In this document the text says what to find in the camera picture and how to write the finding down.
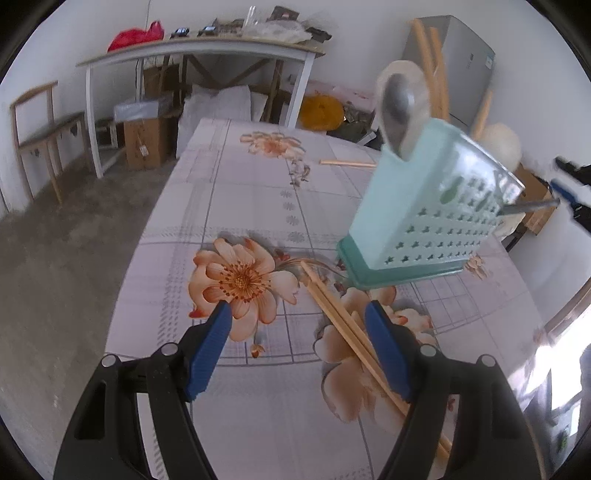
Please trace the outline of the stainless steel spoon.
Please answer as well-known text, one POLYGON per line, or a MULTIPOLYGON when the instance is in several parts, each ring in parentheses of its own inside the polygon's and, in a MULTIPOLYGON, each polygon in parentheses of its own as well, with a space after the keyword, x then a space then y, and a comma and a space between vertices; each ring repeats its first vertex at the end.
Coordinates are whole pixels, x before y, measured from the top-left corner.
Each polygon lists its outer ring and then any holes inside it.
POLYGON ((391 150, 402 155, 402 143, 407 135, 415 96, 406 76, 392 75, 386 82, 382 102, 385 138, 391 150))
POLYGON ((530 213, 546 208, 554 208, 560 205, 558 198, 550 198, 548 200, 528 201, 516 204, 505 204, 501 207, 497 216, 517 215, 522 213, 530 213))

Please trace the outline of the white plastic ladle spoon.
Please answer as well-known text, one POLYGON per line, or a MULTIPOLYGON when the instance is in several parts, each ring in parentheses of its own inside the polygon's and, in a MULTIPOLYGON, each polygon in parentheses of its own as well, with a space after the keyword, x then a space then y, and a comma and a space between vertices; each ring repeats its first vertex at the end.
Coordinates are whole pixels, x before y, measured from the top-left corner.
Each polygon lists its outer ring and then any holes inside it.
POLYGON ((487 126, 480 145, 507 170, 517 170, 522 159, 522 146, 518 135, 507 125, 496 123, 487 126))

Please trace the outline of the mint green utensil caddy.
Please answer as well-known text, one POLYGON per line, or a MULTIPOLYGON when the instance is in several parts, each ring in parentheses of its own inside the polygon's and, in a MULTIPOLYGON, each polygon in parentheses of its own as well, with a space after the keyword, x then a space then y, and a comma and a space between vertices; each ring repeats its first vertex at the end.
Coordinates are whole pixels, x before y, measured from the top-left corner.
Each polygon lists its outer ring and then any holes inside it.
POLYGON ((349 282, 370 290, 461 271, 523 189, 461 130, 430 120, 408 158, 382 148, 337 246, 349 282))

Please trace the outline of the white plastic soup spoon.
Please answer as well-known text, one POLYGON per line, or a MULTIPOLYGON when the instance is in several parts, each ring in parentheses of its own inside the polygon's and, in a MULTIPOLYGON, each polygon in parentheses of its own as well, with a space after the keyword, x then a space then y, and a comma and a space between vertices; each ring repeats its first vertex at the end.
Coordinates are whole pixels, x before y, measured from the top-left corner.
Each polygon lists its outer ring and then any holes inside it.
POLYGON ((384 143, 409 160, 431 119, 430 91, 417 64, 398 60, 383 70, 377 80, 376 115, 384 143))

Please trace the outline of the floral plaid tablecloth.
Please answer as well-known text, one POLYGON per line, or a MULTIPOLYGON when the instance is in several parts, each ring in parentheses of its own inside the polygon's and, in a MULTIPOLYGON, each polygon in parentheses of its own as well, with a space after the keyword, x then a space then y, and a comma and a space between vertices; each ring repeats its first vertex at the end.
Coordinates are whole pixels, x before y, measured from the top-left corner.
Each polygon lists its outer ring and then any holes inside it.
POLYGON ((236 247, 266 259, 273 290, 252 303, 189 413, 221 479, 376 479, 397 434, 367 414, 344 423, 322 398, 314 343, 329 323, 301 280, 307 261, 332 293, 349 285, 335 246, 377 160, 352 143, 276 125, 202 120, 173 169, 125 275, 106 349, 148 356, 207 318, 188 284, 197 261, 236 247))

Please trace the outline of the silver refrigerator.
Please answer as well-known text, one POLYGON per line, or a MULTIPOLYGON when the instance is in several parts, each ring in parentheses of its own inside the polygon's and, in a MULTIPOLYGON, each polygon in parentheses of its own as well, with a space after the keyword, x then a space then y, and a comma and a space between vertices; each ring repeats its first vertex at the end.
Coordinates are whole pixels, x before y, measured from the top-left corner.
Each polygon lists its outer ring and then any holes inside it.
POLYGON ((431 27, 438 30, 448 79, 451 123, 469 132, 490 86, 495 52, 455 16, 429 16, 420 21, 427 38, 431 27))

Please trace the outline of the white sack under table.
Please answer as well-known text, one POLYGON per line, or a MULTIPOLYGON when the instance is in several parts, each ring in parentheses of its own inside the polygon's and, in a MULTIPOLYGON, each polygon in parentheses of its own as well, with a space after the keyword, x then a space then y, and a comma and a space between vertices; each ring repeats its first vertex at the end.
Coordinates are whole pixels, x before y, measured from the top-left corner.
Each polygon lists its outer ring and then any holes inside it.
POLYGON ((176 158, 179 159, 199 122, 204 119, 249 121, 252 118, 252 99, 249 87, 235 86, 221 90, 207 89, 193 84, 185 98, 178 120, 176 158))

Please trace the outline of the wooden chair dark seat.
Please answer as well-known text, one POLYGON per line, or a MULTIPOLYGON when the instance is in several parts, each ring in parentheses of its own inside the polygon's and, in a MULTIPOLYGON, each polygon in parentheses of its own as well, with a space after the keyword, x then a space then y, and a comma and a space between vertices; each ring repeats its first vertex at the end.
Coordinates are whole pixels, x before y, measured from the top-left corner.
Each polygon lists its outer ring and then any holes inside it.
POLYGON ((69 132, 74 136, 80 134, 83 145, 83 153, 81 158, 85 160, 89 170, 92 170, 92 155, 85 113, 78 111, 62 115, 60 117, 55 116, 53 93, 57 85, 58 81, 54 80, 33 87, 15 99, 10 104, 9 109, 12 125, 13 146, 15 148, 17 165, 25 193, 31 201, 34 200, 35 196, 27 176, 23 155, 37 154, 45 161, 46 169, 49 174, 49 180, 52 185, 57 203, 59 206, 61 206, 63 204, 63 196, 59 186, 58 178, 64 173, 64 167, 60 157, 58 137, 66 132, 69 132), (33 101, 40 95, 44 95, 46 98, 47 120, 32 134, 28 135, 25 139, 21 139, 18 128, 18 108, 23 107, 25 104, 33 101))

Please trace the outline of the white side table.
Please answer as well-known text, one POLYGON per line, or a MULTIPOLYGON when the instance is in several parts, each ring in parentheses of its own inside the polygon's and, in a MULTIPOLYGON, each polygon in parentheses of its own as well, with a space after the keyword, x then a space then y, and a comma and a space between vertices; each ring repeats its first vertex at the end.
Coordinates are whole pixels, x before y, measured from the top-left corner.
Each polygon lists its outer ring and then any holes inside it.
POLYGON ((294 89, 290 95, 290 103, 288 103, 287 116, 283 122, 284 126, 293 129, 297 125, 298 113, 301 110, 301 102, 308 87, 308 80, 310 80, 315 59, 324 56, 325 52, 310 45, 290 44, 273 40, 232 36, 201 36, 136 44, 80 62, 78 66, 85 70, 87 130, 94 172, 98 179, 101 179, 105 172, 117 162, 118 156, 113 155, 106 161, 100 158, 95 129, 94 70, 98 67, 130 61, 141 63, 146 58, 168 55, 190 55, 192 57, 198 55, 243 55, 257 57, 263 62, 276 60, 300 63, 301 70, 297 73, 297 78, 295 78, 294 89))

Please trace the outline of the red plastic bag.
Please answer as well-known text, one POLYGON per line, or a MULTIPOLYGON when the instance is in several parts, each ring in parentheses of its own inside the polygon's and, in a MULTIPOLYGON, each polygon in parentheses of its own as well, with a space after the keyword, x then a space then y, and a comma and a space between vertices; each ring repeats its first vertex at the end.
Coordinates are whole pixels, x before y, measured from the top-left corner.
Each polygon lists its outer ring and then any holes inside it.
POLYGON ((107 48, 108 52, 120 50, 133 45, 159 41, 164 38, 164 29, 161 23, 156 20, 152 22, 147 30, 131 28, 119 32, 107 48))

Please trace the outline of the white plastic bag on table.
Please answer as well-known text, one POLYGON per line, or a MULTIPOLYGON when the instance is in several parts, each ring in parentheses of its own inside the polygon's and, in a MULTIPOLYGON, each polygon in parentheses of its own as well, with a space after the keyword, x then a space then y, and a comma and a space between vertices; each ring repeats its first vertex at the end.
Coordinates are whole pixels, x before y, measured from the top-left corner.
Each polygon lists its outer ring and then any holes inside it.
POLYGON ((242 36, 289 44, 298 44, 312 38, 311 33, 296 20, 271 20, 252 24, 242 29, 242 36))

